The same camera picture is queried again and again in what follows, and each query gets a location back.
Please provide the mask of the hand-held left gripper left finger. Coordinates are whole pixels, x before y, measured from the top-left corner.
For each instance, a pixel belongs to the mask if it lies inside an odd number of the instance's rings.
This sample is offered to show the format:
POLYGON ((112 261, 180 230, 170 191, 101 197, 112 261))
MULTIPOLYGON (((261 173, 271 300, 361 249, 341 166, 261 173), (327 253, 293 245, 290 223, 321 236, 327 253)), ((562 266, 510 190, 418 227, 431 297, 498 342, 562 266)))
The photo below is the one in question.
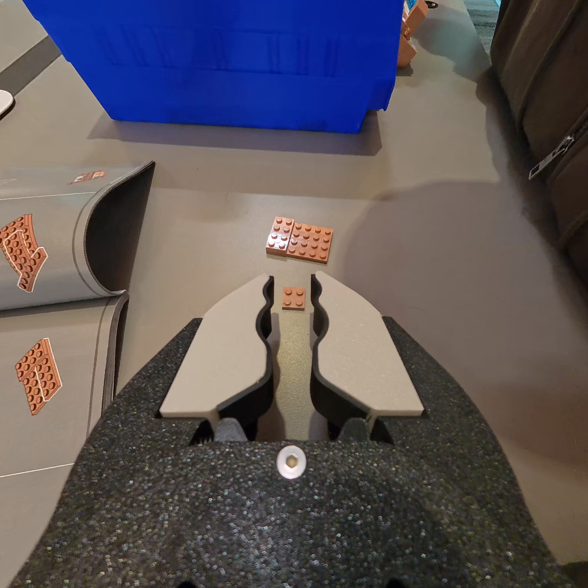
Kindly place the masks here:
POLYGON ((268 337, 274 277, 261 274, 203 317, 159 409, 162 417, 202 417, 216 427, 234 418, 246 437, 274 398, 268 337))

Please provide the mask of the dark fabric bag with zipper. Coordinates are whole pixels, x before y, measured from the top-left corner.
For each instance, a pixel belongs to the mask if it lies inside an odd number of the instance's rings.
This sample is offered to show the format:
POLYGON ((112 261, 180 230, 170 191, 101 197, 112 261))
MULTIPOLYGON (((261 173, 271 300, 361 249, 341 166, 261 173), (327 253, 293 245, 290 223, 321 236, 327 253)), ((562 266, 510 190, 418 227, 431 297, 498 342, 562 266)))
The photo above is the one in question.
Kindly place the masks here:
POLYGON ((490 56, 555 211, 559 247, 587 282, 587 1, 502 1, 490 56))

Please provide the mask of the grey lego instruction booklet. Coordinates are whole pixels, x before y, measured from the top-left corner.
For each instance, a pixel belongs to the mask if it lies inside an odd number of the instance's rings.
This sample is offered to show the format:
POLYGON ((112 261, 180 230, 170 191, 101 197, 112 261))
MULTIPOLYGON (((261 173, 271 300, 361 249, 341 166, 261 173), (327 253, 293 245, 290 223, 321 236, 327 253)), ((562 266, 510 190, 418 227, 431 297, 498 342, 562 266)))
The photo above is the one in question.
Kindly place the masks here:
POLYGON ((73 462, 114 397, 154 170, 1 179, 1 477, 73 462))

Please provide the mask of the large brown square lego plate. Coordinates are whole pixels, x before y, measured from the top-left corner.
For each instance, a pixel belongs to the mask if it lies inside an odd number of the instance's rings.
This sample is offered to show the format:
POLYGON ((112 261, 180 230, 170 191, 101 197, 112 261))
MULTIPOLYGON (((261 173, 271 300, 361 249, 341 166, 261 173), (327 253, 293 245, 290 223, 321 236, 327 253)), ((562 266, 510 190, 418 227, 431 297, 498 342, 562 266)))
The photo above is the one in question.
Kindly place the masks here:
POLYGON ((294 221, 286 256, 327 264, 333 229, 294 221))

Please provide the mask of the orange box behind bin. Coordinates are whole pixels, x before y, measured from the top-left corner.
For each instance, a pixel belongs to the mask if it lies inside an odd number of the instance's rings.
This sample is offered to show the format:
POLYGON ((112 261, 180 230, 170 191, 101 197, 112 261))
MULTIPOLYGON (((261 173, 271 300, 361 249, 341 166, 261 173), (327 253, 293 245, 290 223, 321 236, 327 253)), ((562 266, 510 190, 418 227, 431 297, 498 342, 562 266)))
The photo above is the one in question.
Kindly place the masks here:
POLYGON ((428 11, 426 1, 404 1, 398 55, 399 69, 407 67, 416 55, 417 51, 411 39, 428 11))

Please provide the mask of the blue plastic bin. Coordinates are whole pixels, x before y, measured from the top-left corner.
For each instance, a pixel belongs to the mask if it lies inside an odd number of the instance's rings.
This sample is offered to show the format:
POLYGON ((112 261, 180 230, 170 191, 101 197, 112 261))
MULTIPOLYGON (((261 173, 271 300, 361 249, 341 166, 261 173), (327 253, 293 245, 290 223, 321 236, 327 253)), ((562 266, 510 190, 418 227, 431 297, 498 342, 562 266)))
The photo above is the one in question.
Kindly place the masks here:
POLYGON ((394 88, 403 1, 26 1, 118 121, 352 134, 394 88))

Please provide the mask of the dark brown lego plate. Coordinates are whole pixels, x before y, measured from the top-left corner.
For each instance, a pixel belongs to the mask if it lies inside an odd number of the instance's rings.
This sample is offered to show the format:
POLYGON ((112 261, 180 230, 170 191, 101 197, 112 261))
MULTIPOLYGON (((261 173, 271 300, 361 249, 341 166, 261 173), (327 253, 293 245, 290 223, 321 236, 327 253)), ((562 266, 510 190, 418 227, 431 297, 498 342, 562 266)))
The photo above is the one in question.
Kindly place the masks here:
POLYGON ((292 234, 294 220, 288 217, 275 217, 266 241, 266 253, 286 256, 292 234))

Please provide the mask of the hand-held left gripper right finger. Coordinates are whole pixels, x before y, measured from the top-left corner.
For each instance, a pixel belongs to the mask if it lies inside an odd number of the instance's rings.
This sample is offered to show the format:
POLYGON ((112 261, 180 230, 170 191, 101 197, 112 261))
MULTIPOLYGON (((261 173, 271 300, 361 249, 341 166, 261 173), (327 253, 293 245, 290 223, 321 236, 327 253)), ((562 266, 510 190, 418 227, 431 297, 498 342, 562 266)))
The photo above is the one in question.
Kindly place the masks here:
POLYGON ((353 417, 420 417, 424 406, 385 325, 365 298, 323 271, 311 276, 311 399, 337 428, 353 417))

